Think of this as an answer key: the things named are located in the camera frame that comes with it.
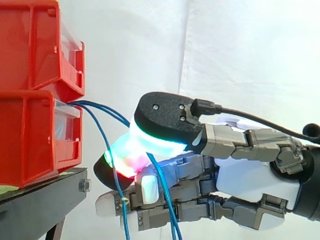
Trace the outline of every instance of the bolt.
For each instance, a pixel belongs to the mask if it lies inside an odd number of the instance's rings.
[[[79,191],[83,193],[90,192],[91,189],[91,180],[90,179],[81,179],[79,182]]]

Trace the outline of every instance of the red storage bin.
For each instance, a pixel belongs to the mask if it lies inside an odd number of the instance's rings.
[[[81,109],[20,90],[0,91],[0,113],[0,185],[23,188],[81,163]]]
[[[48,90],[65,103],[84,96],[84,44],[57,1],[1,0],[0,23],[0,91]]]

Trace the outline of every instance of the blue wire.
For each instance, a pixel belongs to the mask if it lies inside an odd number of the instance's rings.
[[[113,118],[115,118],[116,120],[121,122],[122,124],[126,125],[127,127],[130,127],[130,122],[123,115],[121,115],[119,112],[117,112],[116,110],[114,110],[111,107],[108,107],[106,105],[95,103],[92,101],[87,101],[87,100],[74,101],[74,102],[71,102],[70,104],[71,105],[72,104],[73,105],[88,105],[88,106],[97,108],[97,109],[109,114],[110,116],[112,116]],[[159,175],[160,182],[163,187],[164,196],[165,196],[165,199],[168,203],[169,213],[170,213],[170,225],[171,225],[172,239],[176,240],[176,234],[175,234],[175,229],[176,229],[179,240],[182,240],[182,235],[181,235],[181,231],[180,231],[180,228],[178,225],[178,221],[177,221],[176,215],[175,215],[173,207],[172,207],[172,200],[171,200],[171,196],[170,196],[170,192],[169,192],[166,178],[165,178],[159,164],[157,163],[155,157],[151,153],[147,153],[147,155]]]
[[[112,156],[110,145],[109,145],[107,136],[106,136],[103,128],[101,127],[97,117],[90,109],[88,109],[86,106],[84,106],[82,104],[74,103],[74,102],[70,103],[70,104],[75,105],[75,106],[79,106],[79,107],[83,108],[84,110],[86,110],[91,115],[93,120],[95,121],[95,124],[97,125],[98,129],[100,130],[100,133],[104,139],[106,148],[109,151],[109,154],[111,156],[111,165],[112,165],[112,169],[113,169],[113,176],[114,176],[115,185],[116,185],[117,191],[118,191],[121,199],[123,199],[125,196],[124,196],[124,194],[121,190],[120,184],[119,184],[118,175],[117,175],[116,168],[114,165],[114,158]],[[122,200],[122,215],[123,215],[123,225],[124,225],[125,238],[126,238],[126,240],[130,240],[130,233],[129,233],[129,227],[128,227],[128,216],[127,216],[127,203],[125,200]]]
[[[164,193],[164,196],[166,198],[166,202],[167,202],[167,205],[168,205],[168,208],[169,208],[169,212],[170,212],[170,215],[171,215],[171,220],[172,220],[172,224],[174,225],[175,227],[175,230],[176,230],[176,233],[178,235],[178,239],[179,240],[182,240],[182,235],[181,235],[181,232],[180,232],[180,228],[179,228],[179,225],[178,225],[178,221],[177,221],[177,218],[176,218],[176,214],[174,212],[174,209],[172,207],[172,200],[171,200],[171,196],[170,196],[170,192],[169,192],[169,188],[168,188],[168,185],[167,185],[167,181],[166,181],[166,178],[164,176],[164,173],[162,172],[158,162],[156,161],[155,157],[150,154],[150,153],[146,153],[151,161],[151,163],[154,165],[158,175],[159,175],[159,178],[160,178],[160,181],[161,181],[161,184],[162,184],[162,188],[163,188],[163,193]]]
[[[95,104],[94,102],[91,103],[91,102],[88,102],[88,101],[86,101],[84,103],[79,103],[79,102],[81,102],[81,101],[73,101],[73,102],[70,102],[69,104],[81,104],[81,105],[91,106],[93,108],[99,109],[99,110],[105,112],[106,114],[109,114],[111,117],[113,117],[114,119],[118,120],[120,123],[122,123],[123,125],[127,126],[128,128],[130,127],[130,122],[125,117],[122,118],[122,117],[114,114],[108,108],[106,108],[107,106],[105,106],[105,105]]]
[[[130,126],[130,122],[121,113],[119,113],[118,111],[114,110],[113,108],[111,108],[109,106],[106,106],[106,105],[103,105],[103,104],[100,104],[100,103],[96,103],[96,102],[93,102],[93,101],[88,101],[88,100],[73,101],[71,103],[88,105],[88,106],[92,106],[92,107],[97,108],[97,109],[98,109],[98,107],[101,107],[101,108],[106,109],[107,111],[109,111],[109,112],[104,111],[105,113],[108,113],[113,118],[117,119],[119,122],[123,122],[123,124],[126,125],[127,127]]]

